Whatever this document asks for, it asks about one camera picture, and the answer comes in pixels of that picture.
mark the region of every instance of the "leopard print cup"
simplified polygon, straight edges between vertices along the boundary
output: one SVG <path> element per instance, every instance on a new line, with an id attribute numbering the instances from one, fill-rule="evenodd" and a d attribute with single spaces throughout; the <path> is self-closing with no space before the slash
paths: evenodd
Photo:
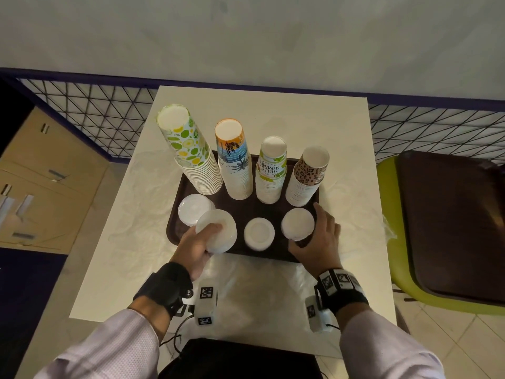
<path id="1" fill-rule="evenodd" d="M 301 184 L 315 186 L 320 184 L 323 180 L 327 167 L 326 165 L 319 169 L 313 168 L 305 163 L 302 155 L 296 165 L 294 165 L 294 176 Z"/>

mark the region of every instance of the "black wrist strap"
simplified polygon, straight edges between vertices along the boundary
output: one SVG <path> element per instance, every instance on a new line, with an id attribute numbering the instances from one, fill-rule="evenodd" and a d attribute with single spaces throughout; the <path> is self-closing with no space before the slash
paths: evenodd
<path id="1" fill-rule="evenodd" d="M 182 298 L 192 288 L 193 283 L 186 268 L 178 263 L 168 262 L 149 276 L 133 300 L 146 296 L 164 306 L 173 318 L 183 306 Z"/>
<path id="2" fill-rule="evenodd" d="M 336 313 L 349 303 L 366 303 L 368 300 L 365 293 L 350 272 L 342 269 L 330 269 L 319 275 L 317 289 L 321 295 L 321 303 L 324 308 Z"/>

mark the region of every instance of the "cable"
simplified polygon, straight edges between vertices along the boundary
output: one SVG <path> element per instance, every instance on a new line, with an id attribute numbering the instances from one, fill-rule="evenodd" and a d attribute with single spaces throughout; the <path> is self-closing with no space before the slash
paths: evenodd
<path id="1" fill-rule="evenodd" d="M 194 318 L 194 315 L 190 315 L 189 317 L 187 317 L 186 319 L 184 319 L 181 324 L 177 327 L 177 330 L 175 330 L 175 335 L 178 335 L 179 333 L 179 329 L 181 328 L 181 326 L 186 322 L 186 320 L 188 319 L 191 319 L 191 318 Z M 177 346 L 175 346 L 175 338 L 174 338 L 174 349 L 175 351 L 177 351 L 179 353 L 179 355 L 181 354 L 181 352 L 179 351 L 179 349 L 177 348 Z"/>
<path id="2" fill-rule="evenodd" d="M 160 347 L 164 344 L 167 344 L 168 342 L 170 342 L 173 338 L 177 338 L 177 337 L 180 337 L 180 335 L 174 335 L 172 338 L 168 339 L 167 341 L 164 341 L 164 342 L 161 342 L 160 343 Z"/>
<path id="3" fill-rule="evenodd" d="M 330 326 L 330 327 L 333 327 L 333 328 L 336 328 L 337 330 L 340 330 L 340 327 L 337 327 L 337 326 L 334 326 L 334 325 L 330 325 L 329 323 L 326 323 L 327 326 Z"/>

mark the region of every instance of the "white cup lid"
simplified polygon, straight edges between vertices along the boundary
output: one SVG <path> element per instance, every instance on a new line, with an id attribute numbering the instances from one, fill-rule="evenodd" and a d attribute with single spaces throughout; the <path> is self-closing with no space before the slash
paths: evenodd
<path id="1" fill-rule="evenodd" d="M 266 250 L 274 241 L 274 225 L 266 218 L 253 218 L 244 229 L 245 244 L 254 251 Z"/>
<path id="2" fill-rule="evenodd" d="M 196 233 L 202 231 L 209 223 L 221 223 L 223 229 L 207 242 L 207 251 L 212 254 L 228 251 L 237 239 L 237 225 L 231 214 L 220 209 L 207 211 L 198 220 Z"/>
<path id="3" fill-rule="evenodd" d="M 214 204 L 207 197 L 201 194 L 190 194 L 179 204 L 177 214 L 182 223 L 191 227 L 196 225 L 205 212 L 214 208 Z"/>
<path id="4" fill-rule="evenodd" d="M 311 212 L 298 207 L 289 210 L 281 222 L 281 230 L 286 238 L 293 241 L 301 241 L 314 231 L 314 217 Z"/>

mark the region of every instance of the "shirt sleeve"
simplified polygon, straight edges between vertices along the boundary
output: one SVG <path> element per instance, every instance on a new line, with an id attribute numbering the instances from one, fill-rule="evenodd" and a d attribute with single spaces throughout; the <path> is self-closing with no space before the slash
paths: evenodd
<path id="1" fill-rule="evenodd" d="M 159 356 L 158 337 L 151 324 L 126 309 L 57 357 L 35 379 L 155 378 Z"/>
<path id="2" fill-rule="evenodd" d="M 340 350 L 349 377 L 355 379 L 445 378 L 435 354 L 373 311 L 349 321 Z"/>

